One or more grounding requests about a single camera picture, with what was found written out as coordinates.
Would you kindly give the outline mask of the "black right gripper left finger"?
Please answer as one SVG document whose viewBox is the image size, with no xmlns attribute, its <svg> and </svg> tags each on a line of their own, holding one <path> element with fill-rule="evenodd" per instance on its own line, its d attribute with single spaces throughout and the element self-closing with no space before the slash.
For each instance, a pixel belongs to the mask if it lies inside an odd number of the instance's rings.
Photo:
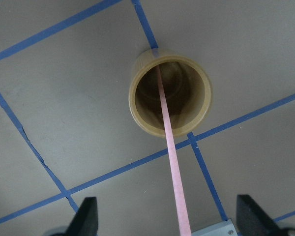
<svg viewBox="0 0 295 236">
<path fill-rule="evenodd" d="M 67 228 L 66 236 L 96 236 L 98 231 L 97 198 L 84 198 Z"/>
</svg>

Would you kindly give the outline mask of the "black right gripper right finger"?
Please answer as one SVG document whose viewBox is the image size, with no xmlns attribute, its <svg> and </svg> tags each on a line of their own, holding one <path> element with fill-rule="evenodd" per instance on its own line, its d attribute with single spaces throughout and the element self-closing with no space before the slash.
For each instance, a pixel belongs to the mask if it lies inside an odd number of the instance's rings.
<svg viewBox="0 0 295 236">
<path fill-rule="evenodd" d="M 287 236 L 250 195 L 237 195 L 236 225 L 243 236 Z"/>
</svg>

